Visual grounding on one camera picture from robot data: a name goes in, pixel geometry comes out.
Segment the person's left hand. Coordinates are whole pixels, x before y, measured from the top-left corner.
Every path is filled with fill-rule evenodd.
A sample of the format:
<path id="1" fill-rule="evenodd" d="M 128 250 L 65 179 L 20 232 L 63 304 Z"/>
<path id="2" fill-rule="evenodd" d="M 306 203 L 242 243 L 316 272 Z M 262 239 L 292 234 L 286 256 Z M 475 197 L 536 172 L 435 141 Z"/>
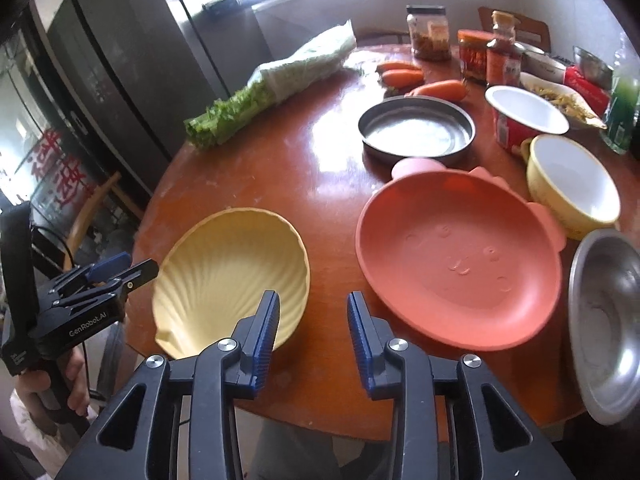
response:
<path id="1" fill-rule="evenodd" d="M 86 377 L 86 358 L 79 348 L 73 348 L 66 360 L 64 375 L 70 382 L 70 395 L 67 398 L 67 406 L 80 417 L 88 417 L 90 394 L 88 379 Z M 51 379 L 45 370 L 26 370 L 15 377 L 14 389 L 17 396 L 25 405 L 30 418 L 44 432 L 53 434 L 55 422 L 50 419 L 44 410 L 39 393 L 49 390 Z"/>

